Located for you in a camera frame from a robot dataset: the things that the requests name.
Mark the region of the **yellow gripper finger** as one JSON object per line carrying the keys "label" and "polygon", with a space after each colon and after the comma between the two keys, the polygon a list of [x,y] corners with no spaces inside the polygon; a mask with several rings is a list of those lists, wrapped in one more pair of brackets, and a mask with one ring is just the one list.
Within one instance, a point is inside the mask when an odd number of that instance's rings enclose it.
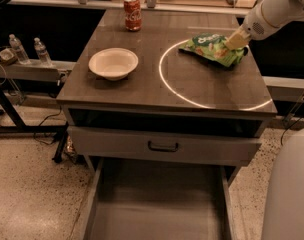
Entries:
{"label": "yellow gripper finger", "polygon": [[250,34],[240,26],[225,41],[229,50],[235,50],[245,47],[250,41]]}

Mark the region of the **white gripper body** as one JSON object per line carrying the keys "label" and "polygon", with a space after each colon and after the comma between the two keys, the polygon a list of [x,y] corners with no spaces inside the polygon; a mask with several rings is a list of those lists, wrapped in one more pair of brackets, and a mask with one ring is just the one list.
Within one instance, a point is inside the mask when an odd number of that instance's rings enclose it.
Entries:
{"label": "white gripper body", "polygon": [[249,34],[251,40],[264,40],[277,31],[276,27],[264,19],[260,4],[246,15],[242,27]]}

